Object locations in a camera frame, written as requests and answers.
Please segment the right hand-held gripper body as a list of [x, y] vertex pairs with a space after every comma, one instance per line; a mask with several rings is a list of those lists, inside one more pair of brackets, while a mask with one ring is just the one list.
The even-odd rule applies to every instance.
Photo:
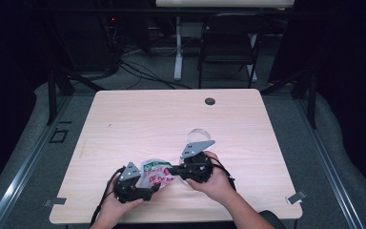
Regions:
[[213, 164], [205, 154], [205, 150], [214, 144], [214, 140], [206, 140], [186, 145], [180, 157], [182, 159], [182, 168], [180, 169], [182, 179], [189, 178], [203, 183], [211, 177]]

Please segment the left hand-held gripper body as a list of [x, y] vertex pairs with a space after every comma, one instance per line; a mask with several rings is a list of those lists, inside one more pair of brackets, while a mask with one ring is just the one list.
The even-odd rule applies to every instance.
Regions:
[[141, 172], [129, 162], [117, 178], [113, 191], [118, 200], [122, 203], [134, 201], [142, 198], [142, 192], [136, 187], [137, 181], [141, 178]]

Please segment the pink and white plastic bag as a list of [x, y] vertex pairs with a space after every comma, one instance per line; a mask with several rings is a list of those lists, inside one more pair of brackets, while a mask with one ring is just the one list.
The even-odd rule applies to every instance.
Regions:
[[159, 185], [163, 188], [175, 180], [169, 172], [171, 163], [162, 159], [149, 159], [141, 163], [141, 178], [138, 183], [140, 188], [152, 188]]

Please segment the clear glass mug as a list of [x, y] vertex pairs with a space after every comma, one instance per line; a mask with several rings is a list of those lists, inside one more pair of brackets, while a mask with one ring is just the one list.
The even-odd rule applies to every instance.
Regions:
[[180, 155], [180, 163], [185, 163], [187, 159], [194, 159], [204, 150], [208, 149], [214, 142], [210, 134], [203, 129], [193, 129], [187, 134], [187, 143]]

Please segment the person's left hand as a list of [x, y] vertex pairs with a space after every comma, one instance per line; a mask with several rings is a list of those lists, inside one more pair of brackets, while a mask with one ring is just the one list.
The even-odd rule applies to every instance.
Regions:
[[113, 186], [115, 184], [115, 178], [109, 187], [108, 193], [103, 200], [101, 211], [96, 219], [109, 219], [115, 220], [117, 223], [121, 220], [127, 213], [137, 208], [141, 205], [144, 200], [142, 198], [121, 203], [113, 193]]

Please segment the person's right hand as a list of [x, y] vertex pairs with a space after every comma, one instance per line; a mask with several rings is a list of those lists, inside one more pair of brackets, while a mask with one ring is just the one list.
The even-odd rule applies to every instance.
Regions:
[[211, 160], [213, 164], [213, 173], [210, 178], [203, 183], [198, 183], [192, 179], [187, 178], [186, 182], [196, 191], [202, 192], [212, 200], [224, 204], [236, 191], [229, 182], [226, 172], [222, 169], [216, 154], [206, 151], [205, 155]]

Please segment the grey tape piece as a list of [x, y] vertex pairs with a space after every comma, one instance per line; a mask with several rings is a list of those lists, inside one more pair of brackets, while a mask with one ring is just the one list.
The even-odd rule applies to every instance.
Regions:
[[46, 207], [53, 207], [54, 205], [64, 205], [66, 202], [65, 198], [52, 198], [46, 199], [43, 203]]
[[286, 197], [286, 201], [289, 204], [300, 203], [305, 197], [307, 197], [304, 191], [299, 191], [290, 197]]

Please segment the person's dark clothing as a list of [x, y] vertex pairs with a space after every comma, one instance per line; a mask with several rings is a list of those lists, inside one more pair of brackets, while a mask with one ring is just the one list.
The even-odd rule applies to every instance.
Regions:
[[280, 219], [273, 212], [265, 210], [260, 212], [259, 215], [269, 222], [274, 229], [286, 229]]

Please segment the black metal stand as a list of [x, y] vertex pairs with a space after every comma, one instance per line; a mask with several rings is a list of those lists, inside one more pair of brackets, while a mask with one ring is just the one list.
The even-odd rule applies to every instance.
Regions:
[[71, 80], [76, 80], [88, 88], [99, 92], [104, 88], [91, 82], [79, 73], [73, 72], [65, 67], [58, 67], [51, 70], [48, 74], [48, 92], [49, 92], [49, 119], [47, 124], [51, 125], [57, 117], [57, 92], [59, 90], [62, 95], [72, 96], [75, 92]]
[[295, 84], [291, 90], [291, 97], [293, 99], [302, 99], [305, 94], [308, 94], [307, 120], [312, 128], [315, 129], [316, 76], [313, 71], [302, 70], [285, 79], [277, 81], [272, 86], [262, 90], [261, 93], [263, 95], [271, 94], [289, 83]]

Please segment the black folding chair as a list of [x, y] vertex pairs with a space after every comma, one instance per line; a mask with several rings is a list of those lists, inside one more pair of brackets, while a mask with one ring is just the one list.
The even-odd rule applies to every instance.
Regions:
[[202, 87], [203, 65], [238, 65], [248, 70], [248, 87], [252, 86], [262, 38], [270, 29], [262, 15], [218, 13], [205, 20], [197, 63], [198, 87]]

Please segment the dark equipment with red light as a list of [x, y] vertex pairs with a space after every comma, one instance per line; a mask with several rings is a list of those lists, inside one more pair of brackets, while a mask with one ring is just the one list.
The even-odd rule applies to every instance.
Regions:
[[79, 72], [116, 69], [116, 58], [97, 15], [65, 14], [57, 18], [66, 49]]

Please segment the white background desk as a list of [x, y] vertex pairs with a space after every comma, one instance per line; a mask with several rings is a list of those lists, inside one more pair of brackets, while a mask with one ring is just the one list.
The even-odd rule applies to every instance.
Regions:
[[[291, 8], [295, 0], [156, 0], [161, 8]], [[173, 79], [182, 79], [183, 53], [181, 37], [181, 19], [175, 18], [176, 56]]]

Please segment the aluminium floor rail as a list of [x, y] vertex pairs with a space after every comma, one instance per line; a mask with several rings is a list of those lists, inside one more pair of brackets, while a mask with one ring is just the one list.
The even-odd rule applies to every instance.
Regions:
[[54, 125], [70, 102], [71, 98], [68, 96], [60, 99], [56, 118], [51, 125], [48, 125], [48, 100], [37, 99], [29, 122], [0, 175], [0, 228], [31, 177], [44, 147], [54, 132]]
[[321, 167], [325, 173], [325, 176], [331, 186], [331, 189], [335, 195], [336, 202], [340, 207], [343, 217], [345, 218], [350, 229], [365, 229], [362, 220], [360, 219], [356, 208], [344, 187], [343, 182], [338, 175], [337, 169], [333, 164], [326, 147], [319, 135], [317, 129], [312, 127], [307, 117], [307, 106], [302, 100], [295, 100], [295, 106], [302, 117], [303, 123], [312, 137], [314, 145], [317, 149], [316, 156], [321, 164]]

